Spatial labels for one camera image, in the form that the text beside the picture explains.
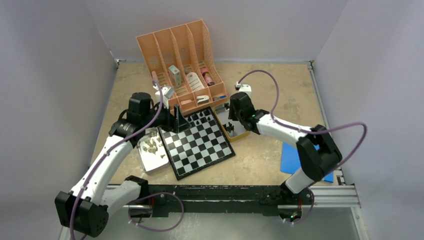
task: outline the black and white checkered board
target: black and white checkered board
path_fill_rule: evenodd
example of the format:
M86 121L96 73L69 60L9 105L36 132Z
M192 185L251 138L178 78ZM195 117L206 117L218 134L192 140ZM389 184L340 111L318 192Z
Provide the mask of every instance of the black and white checkered board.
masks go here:
M210 107L185 119L194 126L178 134L161 131L177 180L236 155Z

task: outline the tabletop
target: tabletop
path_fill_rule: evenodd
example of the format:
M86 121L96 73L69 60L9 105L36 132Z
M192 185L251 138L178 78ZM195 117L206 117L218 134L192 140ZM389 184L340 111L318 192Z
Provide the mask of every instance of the tabletop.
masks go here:
M279 102L274 114L286 121L303 126L323 124L317 95L306 64L253 64L253 63L216 63L228 96L236 92L234 84L249 71L262 69L270 72L279 85ZM256 109L271 110L276 100L276 87L272 79L257 72L248 76L243 83L252 87L251 100ZM112 124L119 114L128 108L132 93L146 92L154 99L155 90L149 70L144 63L121 62L110 94L106 112L92 161L101 151ZM111 184L121 184L124 179L134 175L147 179L149 184L167 185L280 185L290 174L280 171L282 142L272 137L251 133L245 138L231 143L235 156L207 167L197 173L177 180L175 173L168 167L146 174L141 160L134 149L122 162L112 177ZM337 185L318 182L317 185Z

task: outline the blue foam pad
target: blue foam pad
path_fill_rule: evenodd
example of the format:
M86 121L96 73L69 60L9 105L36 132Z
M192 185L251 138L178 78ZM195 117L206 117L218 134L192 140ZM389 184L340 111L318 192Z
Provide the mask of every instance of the blue foam pad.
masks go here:
M300 167L301 161L299 160L299 154L296 148L290 146L287 143L283 143L281 150L280 171L287 174L294 174ZM330 173L322 180L332 183L334 181L334 174Z

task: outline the white wall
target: white wall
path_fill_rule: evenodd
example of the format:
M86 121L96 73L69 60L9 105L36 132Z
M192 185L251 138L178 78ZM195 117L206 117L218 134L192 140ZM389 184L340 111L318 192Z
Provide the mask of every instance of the white wall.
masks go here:
M0 0L0 39L0 238L57 239L116 66L82 0Z
M143 59L136 36L203 19L215 60L309 61L348 0L87 0L115 58Z
M370 239L423 239L424 1L350 0L315 62L330 126L369 135L343 168ZM334 134L348 153L360 128Z

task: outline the pink bottle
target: pink bottle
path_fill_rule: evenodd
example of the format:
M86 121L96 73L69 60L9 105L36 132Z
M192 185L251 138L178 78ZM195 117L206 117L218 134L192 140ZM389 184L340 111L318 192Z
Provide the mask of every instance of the pink bottle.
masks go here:
M200 73L203 76L204 81L206 82L206 84L209 87L215 84L214 80L212 79L211 75L209 74L209 69L207 69L206 67L204 67L204 68L202 68L200 70Z

